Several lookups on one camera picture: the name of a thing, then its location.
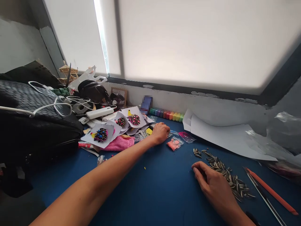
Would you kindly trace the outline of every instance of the picture frame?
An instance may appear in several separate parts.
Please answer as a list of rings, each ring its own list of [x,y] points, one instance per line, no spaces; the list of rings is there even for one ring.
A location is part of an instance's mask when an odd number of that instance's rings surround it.
[[[111,87],[111,93],[119,93],[122,95],[125,99],[124,101],[124,106],[126,106],[126,96],[127,96],[127,90],[126,89],[121,89],[121,88],[116,88],[116,87]]]

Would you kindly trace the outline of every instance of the pink cloth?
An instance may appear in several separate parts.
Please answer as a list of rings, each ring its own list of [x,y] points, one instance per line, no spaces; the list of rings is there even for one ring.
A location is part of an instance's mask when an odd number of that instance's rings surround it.
[[[135,143],[134,137],[127,137],[122,138],[121,136],[118,136],[113,140],[109,145],[105,148],[100,148],[105,151],[123,151],[131,146],[133,146]]]

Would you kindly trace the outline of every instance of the white power bank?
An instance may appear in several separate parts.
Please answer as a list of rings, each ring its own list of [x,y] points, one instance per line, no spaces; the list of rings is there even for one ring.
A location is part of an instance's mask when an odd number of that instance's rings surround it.
[[[104,107],[104,108],[101,108],[101,109],[97,109],[97,110],[93,110],[93,111],[88,111],[86,113],[86,115],[87,115],[87,117],[89,119],[94,119],[94,118],[98,118],[100,116],[104,116],[104,115],[108,115],[108,114],[114,113],[114,109],[115,108]]]

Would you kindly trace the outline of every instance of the finger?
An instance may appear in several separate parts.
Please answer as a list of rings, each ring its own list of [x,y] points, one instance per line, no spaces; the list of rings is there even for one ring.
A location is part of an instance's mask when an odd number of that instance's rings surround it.
[[[191,168],[193,168],[193,167],[196,167],[197,169],[199,169],[199,170],[202,170],[202,171],[204,171],[204,173],[210,173],[211,172],[211,170],[213,170],[213,169],[211,169],[208,165],[206,165],[204,162],[202,162],[202,161],[199,161],[199,162],[196,162],[196,163],[194,163],[192,166],[191,166]]]
[[[195,179],[197,179],[199,185],[201,186],[202,191],[208,191],[209,190],[209,185],[205,181],[205,179],[204,179],[203,175],[201,174],[201,172],[196,167],[193,167],[193,171],[194,171]]]

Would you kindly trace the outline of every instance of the black leather bag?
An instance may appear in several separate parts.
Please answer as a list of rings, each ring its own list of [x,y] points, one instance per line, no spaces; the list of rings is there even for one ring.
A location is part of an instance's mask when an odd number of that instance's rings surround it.
[[[54,103],[57,96],[53,92],[36,88],[51,97],[37,92],[28,84],[0,80],[0,106],[34,111]],[[64,115],[70,111],[67,105],[56,107]],[[65,152],[74,152],[83,130],[73,114],[62,117],[53,106],[38,111],[33,118],[20,112],[0,110],[0,119],[0,162],[41,162]]]

